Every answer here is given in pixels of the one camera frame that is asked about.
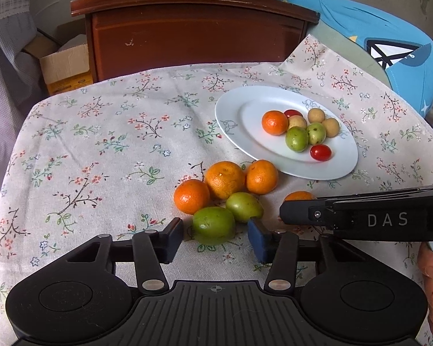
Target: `cherry tomato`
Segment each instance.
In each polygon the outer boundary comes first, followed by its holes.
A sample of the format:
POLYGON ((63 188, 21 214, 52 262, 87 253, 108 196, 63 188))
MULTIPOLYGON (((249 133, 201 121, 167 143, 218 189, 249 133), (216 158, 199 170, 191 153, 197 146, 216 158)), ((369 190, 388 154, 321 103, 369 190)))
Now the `cherry tomato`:
POLYGON ((311 147, 309 154, 317 161, 327 161, 331 158, 332 151, 325 144, 317 144, 311 147))
POLYGON ((284 114, 287 116, 287 118, 290 118, 292 116, 302 116, 301 112, 299 112, 298 110, 295 109, 288 109, 284 112, 284 114))

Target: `wooden drawer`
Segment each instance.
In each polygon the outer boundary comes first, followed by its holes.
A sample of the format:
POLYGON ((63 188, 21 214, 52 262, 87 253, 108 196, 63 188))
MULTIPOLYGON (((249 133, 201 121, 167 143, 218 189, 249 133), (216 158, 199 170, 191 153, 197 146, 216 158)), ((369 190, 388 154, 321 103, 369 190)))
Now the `wooden drawer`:
POLYGON ((75 0, 95 81, 152 68, 280 62, 318 14, 277 0, 75 0))

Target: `oval plate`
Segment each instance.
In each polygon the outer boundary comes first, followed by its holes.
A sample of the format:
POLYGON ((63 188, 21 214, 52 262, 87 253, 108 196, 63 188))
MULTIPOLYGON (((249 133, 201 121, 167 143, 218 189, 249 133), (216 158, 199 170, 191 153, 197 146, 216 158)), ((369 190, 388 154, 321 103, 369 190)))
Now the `oval plate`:
POLYGON ((356 142, 348 128, 330 110, 296 92, 268 86, 243 86, 224 93, 215 105, 215 118, 221 131, 241 151, 255 160, 268 160, 283 173, 306 179, 334 180, 351 173, 358 161, 356 142), (285 134, 272 136, 261 126, 269 110, 296 109, 306 118, 308 110, 321 108, 327 117, 340 123, 340 133, 326 138, 332 150, 326 162, 314 160, 308 146, 303 152, 290 150, 285 134))

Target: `floral tablecloth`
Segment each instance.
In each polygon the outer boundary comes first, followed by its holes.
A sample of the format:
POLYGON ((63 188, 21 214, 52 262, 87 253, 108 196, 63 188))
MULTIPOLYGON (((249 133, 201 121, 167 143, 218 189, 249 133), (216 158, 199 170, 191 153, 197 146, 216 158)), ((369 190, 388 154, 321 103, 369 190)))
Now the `floral tablecloth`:
MULTIPOLYGON (((202 179, 220 160, 245 168, 251 159, 227 140, 214 108, 226 91, 268 85, 298 91, 340 117, 359 150, 354 171, 334 181, 281 175, 262 196, 264 223, 285 228, 278 209, 285 195, 317 196, 397 189, 433 183, 433 130, 393 91, 308 36, 282 64, 211 64, 155 69, 53 96, 26 118, 0 196, 0 345, 16 339, 5 313, 9 290, 55 258, 101 233, 114 239, 162 230, 181 214, 173 191, 189 178, 202 179)), ((236 127, 222 121, 226 132, 236 127)), ((312 227, 290 227, 314 238, 312 227)), ((421 284, 418 244, 354 242, 421 284)), ((164 267, 175 279, 258 279, 259 264, 247 234, 220 246, 184 242, 164 267)), ((117 275, 135 286, 132 264, 117 275)), ((298 282, 314 273, 299 264, 298 282)), ((424 325, 419 341, 433 345, 424 325)))

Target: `tangerine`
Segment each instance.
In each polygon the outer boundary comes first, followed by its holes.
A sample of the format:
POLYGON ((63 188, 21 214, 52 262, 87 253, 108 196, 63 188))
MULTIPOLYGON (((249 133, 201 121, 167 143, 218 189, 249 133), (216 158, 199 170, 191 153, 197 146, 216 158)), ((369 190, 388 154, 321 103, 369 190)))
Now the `tangerine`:
POLYGON ((247 169, 246 187, 249 192, 264 195, 273 191, 279 180, 279 172, 268 160, 258 160, 247 169))
POLYGON ((289 127, 289 119, 278 110, 270 110, 263 115, 261 126, 270 135, 282 135, 289 127))
POLYGON ((220 161, 207 169, 204 182, 210 195, 217 199, 228 199, 245 186, 245 174, 239 165, 231 161, 220 161))
POLYGON ((314 196, 309 191, 295 191, 288 194, 285 197, 284 201, 286 202, 287 200, 313 200, 313 199, 316 199, 316 196, 314 196))
POLYGON ((187 215, 204 208, 210 202, 208 186, 198 179, 188 179, 179 185, 173 194, 175 206, 187 215))

